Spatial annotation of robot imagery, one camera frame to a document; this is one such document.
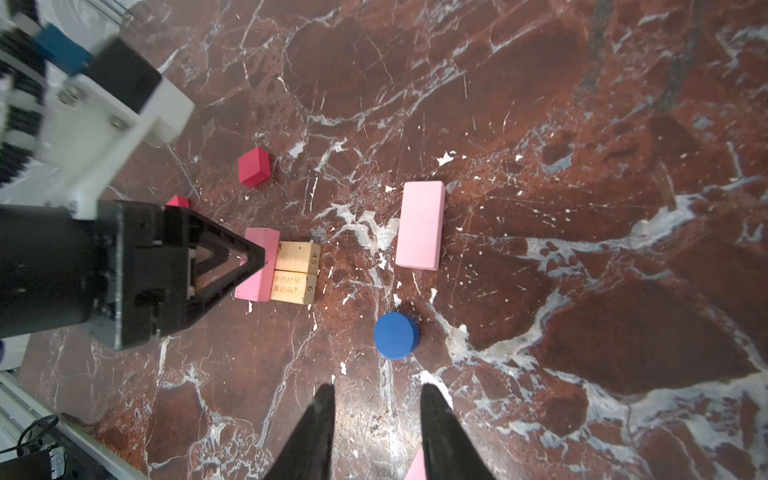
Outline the natural wood block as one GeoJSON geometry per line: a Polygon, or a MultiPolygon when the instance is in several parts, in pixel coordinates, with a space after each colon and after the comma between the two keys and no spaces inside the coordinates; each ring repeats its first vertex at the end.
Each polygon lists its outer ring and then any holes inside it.
{"type": "Polygon", "coordinates": [[[312,242],[280,241],[275,269],[316,275],[319,270],[321,246],[312,242]]]}
{"type": "Polygon", "coordinates": [[[299,305],[312,304],[317,276],[310,273],[279,271],[273,276],[270,299],[299,305]]]}

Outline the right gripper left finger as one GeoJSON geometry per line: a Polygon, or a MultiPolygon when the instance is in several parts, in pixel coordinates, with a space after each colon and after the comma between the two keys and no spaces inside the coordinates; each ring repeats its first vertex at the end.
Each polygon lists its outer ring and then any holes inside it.
{"type": "Polygon", "coordinates": [[[322,384],[264,479],[329,479],[334,430],[335,389],[322,384]]]}

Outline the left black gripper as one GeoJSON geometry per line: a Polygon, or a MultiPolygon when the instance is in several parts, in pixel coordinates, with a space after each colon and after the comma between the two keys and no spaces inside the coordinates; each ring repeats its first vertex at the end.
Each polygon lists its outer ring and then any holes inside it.
{"type": "Polygon", "coordinates": [[[1,335],[83,326],[115,350],[185,330],[265,264],[263,247],[180,207],[102,202],[93,220],[65,208],[1,208],[1,335]],[[206,250],[196,256],[192,250],[206,250]],[[198,270],[246,262],[203,288],[198,270]]]}

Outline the light pink long block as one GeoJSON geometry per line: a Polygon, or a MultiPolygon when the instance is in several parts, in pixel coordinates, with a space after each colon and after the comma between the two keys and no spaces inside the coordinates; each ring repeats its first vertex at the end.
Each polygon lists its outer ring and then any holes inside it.
{"type": "Polygon", "coordinates": [[[439,267],[445,185],[442,181],[406,182],[397,235],[395,264],[435,271],[439,267]]]}

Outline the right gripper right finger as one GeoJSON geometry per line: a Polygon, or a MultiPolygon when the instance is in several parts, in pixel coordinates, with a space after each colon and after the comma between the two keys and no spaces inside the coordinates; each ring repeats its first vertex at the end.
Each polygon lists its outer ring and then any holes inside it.
{"type": "Polygon", "coordinates": [[[436,386],[422,386],[420,412],[427,479],[495,479],[436,386]]]}

